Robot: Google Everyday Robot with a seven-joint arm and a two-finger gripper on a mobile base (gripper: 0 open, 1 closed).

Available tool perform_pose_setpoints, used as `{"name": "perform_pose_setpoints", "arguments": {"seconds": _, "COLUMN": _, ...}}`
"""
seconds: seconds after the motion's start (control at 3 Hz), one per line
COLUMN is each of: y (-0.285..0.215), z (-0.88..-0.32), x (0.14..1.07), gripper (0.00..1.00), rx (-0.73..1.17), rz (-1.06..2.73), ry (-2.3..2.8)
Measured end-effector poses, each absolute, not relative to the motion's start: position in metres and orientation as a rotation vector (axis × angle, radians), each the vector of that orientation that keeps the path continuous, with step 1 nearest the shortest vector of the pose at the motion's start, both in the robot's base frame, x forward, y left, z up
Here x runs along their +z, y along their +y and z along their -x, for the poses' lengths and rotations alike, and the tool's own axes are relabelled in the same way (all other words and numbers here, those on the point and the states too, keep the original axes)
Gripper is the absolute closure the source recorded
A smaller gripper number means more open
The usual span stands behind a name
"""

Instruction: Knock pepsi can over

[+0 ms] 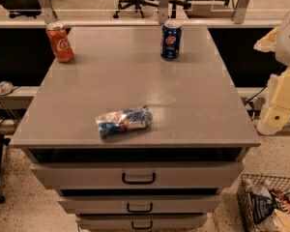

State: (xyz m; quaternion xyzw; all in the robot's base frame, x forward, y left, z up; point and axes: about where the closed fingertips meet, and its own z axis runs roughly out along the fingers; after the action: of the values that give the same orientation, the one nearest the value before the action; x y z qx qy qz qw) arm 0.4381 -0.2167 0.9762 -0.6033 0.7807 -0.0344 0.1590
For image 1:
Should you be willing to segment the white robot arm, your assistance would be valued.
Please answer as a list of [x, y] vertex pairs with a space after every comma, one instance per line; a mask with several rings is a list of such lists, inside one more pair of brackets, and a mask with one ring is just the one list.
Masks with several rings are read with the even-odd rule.
[[275, 59], [286, 66], [280, 74], [272, 74], [267, 83], [268, 96], [260, 113], [257, 130], [265, 135], [281, 131], [290, 120], [290, 12], [281, 23], [253, 47], [262, 52], [273, 52]]

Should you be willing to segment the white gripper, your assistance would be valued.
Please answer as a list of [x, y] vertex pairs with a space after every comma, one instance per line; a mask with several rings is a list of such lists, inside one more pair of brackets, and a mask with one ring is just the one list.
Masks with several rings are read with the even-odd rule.
[[[275, 52], [278, 29], [278, 26], [272, 29], [253, 48], [261, 52]], [[257, 130], [262, 134], [272, 135], [290, 120], [290, 67], [280, 76], [272, 74], [267, 88], [268, 97], [261, 109]]]

